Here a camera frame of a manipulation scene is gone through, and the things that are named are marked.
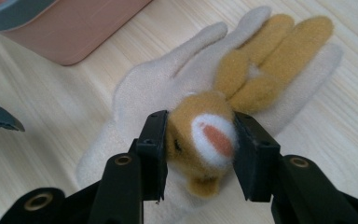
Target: rabbit eye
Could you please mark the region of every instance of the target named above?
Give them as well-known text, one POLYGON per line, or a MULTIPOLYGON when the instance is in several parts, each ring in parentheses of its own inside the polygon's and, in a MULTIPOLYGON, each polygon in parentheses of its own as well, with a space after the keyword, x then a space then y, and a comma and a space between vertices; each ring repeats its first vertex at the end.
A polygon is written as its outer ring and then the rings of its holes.
POLYGON ((182 152, 182 148, 180 147, 180 144, 177 139, 173 141, 173 144, 175 145, 175 150, 178 152, 182 152))

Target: rabbit nose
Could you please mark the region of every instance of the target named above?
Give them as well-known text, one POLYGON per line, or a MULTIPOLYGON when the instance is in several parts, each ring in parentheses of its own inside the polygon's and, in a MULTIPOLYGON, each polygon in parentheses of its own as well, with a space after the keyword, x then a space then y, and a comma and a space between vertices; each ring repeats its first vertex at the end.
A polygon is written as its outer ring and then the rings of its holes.
POLYGON ((237 145, 234 125, 220 116, 202 114, 191 126, 194 146, 200 156, 212 166, 227 166, 237 145))

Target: rabbit ear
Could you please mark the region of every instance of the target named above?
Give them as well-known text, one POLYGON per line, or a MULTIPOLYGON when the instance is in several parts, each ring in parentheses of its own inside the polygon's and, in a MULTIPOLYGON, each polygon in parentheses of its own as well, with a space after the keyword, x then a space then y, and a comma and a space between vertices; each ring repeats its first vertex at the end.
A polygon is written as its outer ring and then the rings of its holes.
POLYGON ((227 167, 237 146, 237 135, 232 122, 212 114, 201 114, 191 122, 195 149, 209 164, 227 167))
POLYGON ((290 82, 317 54, 333 32, 326 17, 299 23, 264 61, 260 74, 246 82, 230 99, 234 110, 254 114, 270 107, 290 82))
POLYGON ((213 87, 217 66, 223 56, 256 33, 269 18, 270 11, 270 7, 258 7, 246 13, 234 31, 189 59, 175 75, 175 82, 188 83, 197 90, 210 90, 213 87))
POLYGON ((250 76, 254 69, 282 42, 293 29, 290 16, 279 14, 266 21, 261 29, 240 48, 223 57, 217 68, 213 88, 231 98, 250 76))

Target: glove finger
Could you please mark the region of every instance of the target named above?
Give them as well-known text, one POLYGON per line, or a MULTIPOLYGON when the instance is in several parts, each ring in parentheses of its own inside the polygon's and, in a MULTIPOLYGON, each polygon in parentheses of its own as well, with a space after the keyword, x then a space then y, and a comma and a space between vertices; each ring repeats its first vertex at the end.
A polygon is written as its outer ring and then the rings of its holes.
POLYGON ((236 30, 196 55, 178 74, 175 82, 185 83, 186 91, 207 91, 213 81, 220 60, 232 49, 252 36, 269 17, 269 7, 258 7, 246 13, 236 30))
POLYGON ((230 50, 236 49, 253 36, 269 18, 270 12, 269 7, 257 7, 252 9, 242 17, 233 32, 207 48, 202 54, 207 56, 213 53, 214 55, 219 55, 219 59, 222 58, 223 55, 226 55, 230 50))
POLYGON ((290 83, 332 33, 333 24, 326 17, 302 21, 260 65, 260 70, 284 84, 290 83))
POLYGON ((223 22, 207 26, 184 44, 160 58, 159 63, 162 63, 161 66, 167 69, 167 75, 171 77, 175 76, 179 69, 182 68, 195 54, 209 45, 212 45, 219 39, 222 39, 226 34, 227 26, 223 22))
POLYGON ((246 81, 249 63, 259 65, 293 29, 294 21, 287 15, 275 15, 238 49, 223 57, 217 68, 214 89, 230 99, 246 81))
POLYGON ((267 110, 254 114, 255 119, 272 136, 278 134, 331 77, 339 66, 342 54, 342 49, 337 45, 328 44, 322 47, 275 104, 267 110))

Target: white glove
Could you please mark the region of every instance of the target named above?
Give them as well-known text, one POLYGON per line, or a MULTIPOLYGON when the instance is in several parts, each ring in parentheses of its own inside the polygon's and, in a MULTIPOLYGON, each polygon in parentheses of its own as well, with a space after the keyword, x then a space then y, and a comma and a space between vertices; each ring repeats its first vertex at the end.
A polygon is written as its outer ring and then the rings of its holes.
MULTIPOLYGON (((189 94, 210 90, 221 58, 251 37, 269 14, 269 7, 251 10, 228 35, 222 22, 208 26, 163 57, 131 69, 116 88, 112 118, 77 166, 80 187, 101 179, 106 161, 128 151, 149 114, 172 110, 189 94)), ((337 46, 323 48, 278 102, 255 118, 274 135, 278 133, 334 71, 340 55, 337 46)), ((190 195, 185 184, 185 180, 170 169, 165 201, 145 203, 145 223, 174 223, 209 202, 190 195)))

